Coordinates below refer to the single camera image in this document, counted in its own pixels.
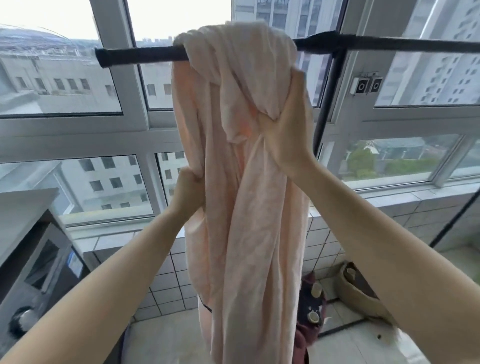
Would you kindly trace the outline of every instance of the black pole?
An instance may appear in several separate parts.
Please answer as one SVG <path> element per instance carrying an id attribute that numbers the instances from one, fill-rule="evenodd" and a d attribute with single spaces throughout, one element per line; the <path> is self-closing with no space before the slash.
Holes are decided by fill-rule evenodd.
<path id="1" fill-rule="evenodd" d="M 336 31 L 294 39 L 298 51 L 311 54 L 331 54 L 347 50 L 392 50 L 403 52 L 480 53 L 479 42 L 408 39 L 340 34 Z M 144 47 L 128 49 L 95 49 L 102 68 L 138 63 L 187 61 L 183 46 Z"/>
<path id="2" fill-rule="evenodd" d="M 313 133 L 313 153 L 318 158 L 320 154 L 320 144 L 328 121 L 328 116 L 332 109 L 335 98 L 335 90 L 342 75 L 343 66 L 347 59 L 347 50 L 343 49 L 332 54 L 332 67 L 328 74 L 327 84 L 325 86 L 322 103 L 320 105 L 320 114 L 318 115 L 317 125 Z"/>
<path id="3" fill-rule="evenodd" d="M 480 196 L 480 188 L 473 194 L 473 196 L 468 200 L 468 202 L 462 207 L 462 209 L 457 212 L 457 214 L 454 216 L 453 219 L 451 219 L 445 226 L 444 228 L 438 233 L 437 236 L 432 240 L 430 243 L 430 247 L 434 248 L 440 240 L 443 239 L 443 237 L 452 229 L 452 227 L 455 225 L 455 223 L 465 214 L 465 212 L 468 210 L 470 206 L 477 200 L 477 198 Z"/>

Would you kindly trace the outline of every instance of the forearm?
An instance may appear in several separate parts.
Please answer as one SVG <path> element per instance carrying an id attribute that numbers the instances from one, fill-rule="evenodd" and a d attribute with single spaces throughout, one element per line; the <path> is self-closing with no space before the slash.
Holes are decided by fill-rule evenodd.
<path id="1" fill-rule="evenodd" d="M 62 298 L 3 363 L 102 363 L 188 217 L 168 208 Z"/>
<path id="2" fill-rule="evenodd" d="M 452 363 L 478 355 L 478 286 L 316 161 L 298 171 L 295 183 L 428 358 Z"/>

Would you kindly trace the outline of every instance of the cityscape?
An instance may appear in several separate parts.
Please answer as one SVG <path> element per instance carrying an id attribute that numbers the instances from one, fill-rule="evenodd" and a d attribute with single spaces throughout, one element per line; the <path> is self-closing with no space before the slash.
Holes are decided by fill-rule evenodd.
<path id="1" fill-rule="evenodd" d="M 237 0 L 232 19 L 265 21 L 290 37 L 334 30 L 341 0 Z M 480 3 L 471 0 L 418 0 L 404 36 L 480 40 Z M 136 46 L 169 46 L 171 36 L 137 39 Z M 0 117 L 120 113 L 110 71 L 101 69 L 94 48 L 98 39 L 72 39 L 44 28 L 0 24 Z M 306 73 L 314 107 L 319 105 L 329 56 L 299 53 L 297 66 Z M 397 53 L 376 106 L 477 104 L 480 58 L 473 54 Z M 171 64 L 141 65 L 149 109 L 172 108 Z M 457 136 L 352 142 L 340 169 L 345 181 L 432 172 Z M 462 161 L 479 165 L 478 143 Z M 185 155 L 157 155 L 169 201 Z M 57 187 L 59 215 L 136 208 L 151 214 L 135 156 L 8 163 L 0 165 L 0 191 Z"/>

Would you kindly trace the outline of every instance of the hand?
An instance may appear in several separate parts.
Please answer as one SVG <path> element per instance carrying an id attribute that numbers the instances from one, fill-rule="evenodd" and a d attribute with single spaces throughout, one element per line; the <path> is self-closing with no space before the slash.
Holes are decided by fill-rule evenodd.
<path id="1" fill-rule="evenodd" d="M 291 178 L 301 173 L 305 163 L 314 160 L 311 125 L 305 122 L 307 117 L 312 119 L 312 109 L 307 109 L 305 97 L 305 73 L 292 69 L 290 90 L 278 120 L 258 114 L 260 130 L 273 159 Z"/>
<path id="2" fill-rule="evenodd" d="M 187 221 L 205 204 L 205 180 L 200 179 L 190 167 L 180 168 L 175 193 L 169 207 Z"/>

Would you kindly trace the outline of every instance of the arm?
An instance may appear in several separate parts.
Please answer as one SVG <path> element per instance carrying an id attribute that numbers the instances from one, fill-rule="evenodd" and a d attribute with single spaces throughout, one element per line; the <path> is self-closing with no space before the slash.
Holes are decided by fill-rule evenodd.
<path id="1" fill-rule="evenodd" d="M 480 358 L 480 288 L 321 166 L 304 122 L 304 76 L 292 71 L 282 115 L 259 115 L 270 152 L 311 199 L 382 303 L 432 363 Z"/>
<path id="2" fill-rule="evenodd" d="M 182 168 L 168 208 L 65 295 L 1 364 L 103 363 L 204 194 L 203 181 Z"/>

